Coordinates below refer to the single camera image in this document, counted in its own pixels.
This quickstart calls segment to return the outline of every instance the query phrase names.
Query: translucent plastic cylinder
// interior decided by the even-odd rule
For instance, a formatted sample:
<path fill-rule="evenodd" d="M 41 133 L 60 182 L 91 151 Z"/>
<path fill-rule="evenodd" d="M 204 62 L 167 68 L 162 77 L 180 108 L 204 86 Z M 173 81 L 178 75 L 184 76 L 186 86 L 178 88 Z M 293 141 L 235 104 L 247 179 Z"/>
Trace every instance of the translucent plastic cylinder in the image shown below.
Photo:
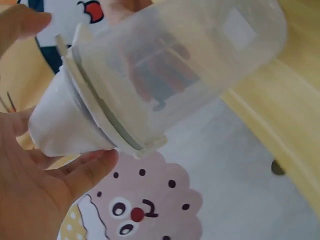
<path fill-rule="evenodd" d="M 147 143 L 274 58 L 276 0 L 167 0 L 73 47 L 101 106 Z"/>

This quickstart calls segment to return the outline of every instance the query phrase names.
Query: cartoon face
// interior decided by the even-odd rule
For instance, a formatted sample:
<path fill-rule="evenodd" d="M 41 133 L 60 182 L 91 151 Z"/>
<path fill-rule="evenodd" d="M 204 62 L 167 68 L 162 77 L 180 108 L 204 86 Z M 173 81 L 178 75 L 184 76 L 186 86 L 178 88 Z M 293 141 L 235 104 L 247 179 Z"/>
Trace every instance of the cartoon face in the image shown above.
<path fill-rule="evenodd" d="M 143 160 L 121 153 L 88 194 L 110 240 L 199 240 L 202 197 L 189 184 L 188 173 L 158 152 Z"/>
<path fill-rule="evenodd" d="M 108 25 L 97 0 L 21 0 L 19 3 L 39 12 L 52 13 L 51 24 L 37 36 L 40 47 L 55 46 L 58 34 L 62 34 L 66 44 L 71 45 L 79 23 L 90 25 L 93 32 Z"/>

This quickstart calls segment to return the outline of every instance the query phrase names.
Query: polka dot pattern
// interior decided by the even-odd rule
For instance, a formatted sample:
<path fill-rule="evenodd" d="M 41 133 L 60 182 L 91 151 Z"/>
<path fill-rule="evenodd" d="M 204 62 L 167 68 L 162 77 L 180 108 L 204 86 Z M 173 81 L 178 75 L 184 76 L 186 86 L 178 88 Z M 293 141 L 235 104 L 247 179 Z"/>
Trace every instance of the polka dot pattern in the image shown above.
<path fill-rule="evenodd" d="M 87 231 L 83 227 L 81 214 L 76 204 L 70 208 L 68 214 L 66 215 L 61 225 L 60 234 L 62 240 L 86 239 Z"/>

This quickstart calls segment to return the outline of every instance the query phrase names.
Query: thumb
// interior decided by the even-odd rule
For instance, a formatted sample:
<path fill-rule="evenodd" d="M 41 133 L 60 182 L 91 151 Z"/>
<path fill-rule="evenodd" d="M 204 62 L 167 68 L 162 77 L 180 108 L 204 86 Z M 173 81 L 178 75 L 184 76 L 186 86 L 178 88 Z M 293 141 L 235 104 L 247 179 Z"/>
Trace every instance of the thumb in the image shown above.
<path fill-rule="evenodd" d="M 35 36 L 51 22 L 51 14 L 17 4 L 0 14 L 0 57 L 18 39 Z"/>

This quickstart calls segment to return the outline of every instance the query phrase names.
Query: red cartoon shape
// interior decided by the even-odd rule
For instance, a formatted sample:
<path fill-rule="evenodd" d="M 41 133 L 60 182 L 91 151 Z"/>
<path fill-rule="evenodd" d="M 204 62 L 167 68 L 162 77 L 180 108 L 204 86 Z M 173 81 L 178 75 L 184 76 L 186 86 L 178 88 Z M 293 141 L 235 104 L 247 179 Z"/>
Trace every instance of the red cartoon shape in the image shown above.
<path fill-rule="evenodd" d="M 79 1 L 79 4 L 83 4 L 84 13 L 91 17 L 90 23 L 96 24 L 104 19 L 104 12 L 97 0 L 91 0 L 87 2 Z"/>

